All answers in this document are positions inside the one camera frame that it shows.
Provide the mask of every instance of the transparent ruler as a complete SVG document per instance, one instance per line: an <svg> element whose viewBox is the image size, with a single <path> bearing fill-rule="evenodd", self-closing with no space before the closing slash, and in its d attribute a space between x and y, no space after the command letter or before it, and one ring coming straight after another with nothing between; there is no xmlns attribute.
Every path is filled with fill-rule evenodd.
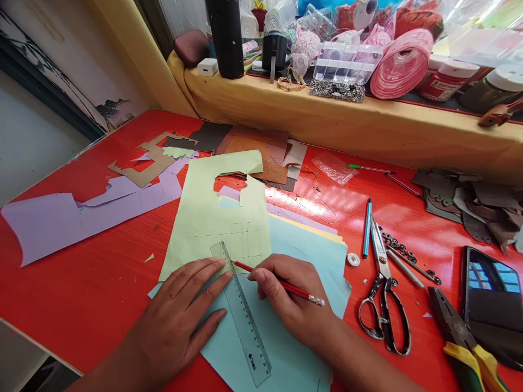
<svg viewBox="0 0 523 392"><path fill-rule="evenodd" d="M263 346L262 337L256 328L251 310L241 289L238 276L234 273L234 266L229 252L223 241L211 246L211 253L218 259L225 259L226 266L233 271L232 281L225 287L225 296L229 303L236 330L244 349L245 359L251 371L254 385L259 387L271 375L271 363Z"/></svg>

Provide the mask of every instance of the white charger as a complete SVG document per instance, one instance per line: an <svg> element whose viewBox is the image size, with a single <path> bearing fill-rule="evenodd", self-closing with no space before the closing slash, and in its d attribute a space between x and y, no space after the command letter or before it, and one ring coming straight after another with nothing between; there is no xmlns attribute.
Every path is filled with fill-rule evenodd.
<svg viewBox="0 0 523 392"><path fill-rule="evenodd" d="M198 72L202 76L213 76L218 71L218 60L205 58L198 64Z"/></svg>

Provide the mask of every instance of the scissors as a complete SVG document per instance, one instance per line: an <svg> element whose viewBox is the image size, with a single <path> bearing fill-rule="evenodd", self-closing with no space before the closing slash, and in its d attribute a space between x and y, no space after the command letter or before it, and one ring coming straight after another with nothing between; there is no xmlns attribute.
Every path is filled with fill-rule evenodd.
<svg viewBox="0 0 523 392"><path fill-rule="evenodd" d="M443 351L450 358L462 390L485 392L485 383L490 392L510 392L497 374L496 358L476 342L445 294L437 287L429 287L429 295L434 317L447 341Z"/></svg>
<svg viewBox="0 0 523 392"><path fill-rule="evenodd" d="M407 319L407 314L405 308L402 305L402 302L399 300L399 297L394 291L392 291L392 286L397 285L397 281L391 277L391 270L388 267L387 262L387 253L385 249L385 244L381 238L380 230L374 216L370 215L371 226L370 230L372 233L372 245L374 247L374 254L376 256L376 261L378 264L378 276L372 284L369 296L365 298L358 312L358 317L360 318L360 325L365 332L375 339L383 340L385 339L385 344L389 351L399 354L401 356L407 356L411 348L411 334L409 327L409 320ZM381 316L378 313L378 308L374 302L374 297L378 292L381 284L385 283L383 291L381 293ZM394 335L392 333L391 317L388 312L388 303L387 297L391 296L394 298L396 305L398 306L403 326L403 349L400 351L394 343ZM365 303L370 303L374 312L374 318L376 319L376 326L374 328L367 327L361 320L361 308Z"/></svg>

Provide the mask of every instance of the red jar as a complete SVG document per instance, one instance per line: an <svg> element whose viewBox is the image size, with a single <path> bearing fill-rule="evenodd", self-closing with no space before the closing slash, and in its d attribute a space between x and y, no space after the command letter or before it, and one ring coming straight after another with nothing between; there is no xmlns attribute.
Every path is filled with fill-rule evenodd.
<svg viewBox="0 0 523 392"><path fill-rule="evenodd" d="M450 59L429 79L419 95L429 101L445 102L465 85L478 69L477 65Z"/></svg>

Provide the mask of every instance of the red table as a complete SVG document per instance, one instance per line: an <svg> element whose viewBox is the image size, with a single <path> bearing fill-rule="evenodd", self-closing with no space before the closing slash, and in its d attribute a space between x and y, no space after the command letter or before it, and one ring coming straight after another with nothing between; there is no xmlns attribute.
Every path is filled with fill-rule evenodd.
<svg viewBox="0 0 523 392"><path fill-rule="evenodd" d="M165 131L188 136L197 129L198 119L150 110L91 146L16 200L71 192L76 200L86 201L103 193L107 179L117 176L107 165L117 160L119 166L131 166L135 162L130 160L143 154L143 150L135 149L142 142ZM316 170L311 159L321 150L310 146L304 164ZM346 163L394 170L405 182L410 182L415 174L413 169L337 152L333 154ZM186 173L185 167L178 175L182 184ZM308 206L317 215L332 222L332 212L307 182L319 187L321 197L336 213L337 221L333 226L343 236L349 252L358 255L362 251L367 200L372 197L377 223L413 251L419 265L436 272L443 280L441 288L456 308L459 308L462 246L474 246L523 276L523 255L512 247L506 258L497 247L475 242L462 225L425 212L421 199L387 180L381 173L361 170L341 187L324 174L316 180L313 174L302 170L296 193L300 199L312 203L312 207ZM222 178L216 182L215 190L222 185L239 188L240 181L232 177ZM269 202L323 223L280 189L268 189ZM149 303L147 293L155 286L160 274L178 203L179 200L173 201L24 268L19 268L22 253L18 241L8 224L0 218L0 317L75 368L88 372L119 345ZM155 257L144 263L151 253ZM443 337L434 319L423 317L431 312L427 291L415 288L396 266L391 270L399 281L396 293L409 317L412 331L410 355L403 358L390 353L383 341L369 337L357 321L360 301L368 295L376 276L372 256L368 261L362 260L358 268L345 267L345 277L352 285L345 321L375 350L427 391L458 391L457 380L442 351ZM420 279L428 285L426 279ZM400 336L399 324L395 327L396 336ZM500 365L499 374L512 391L523 384L522 373ZM168 389L229 390L201 355ZM342 390L336 380L332 389Z"/></svg>

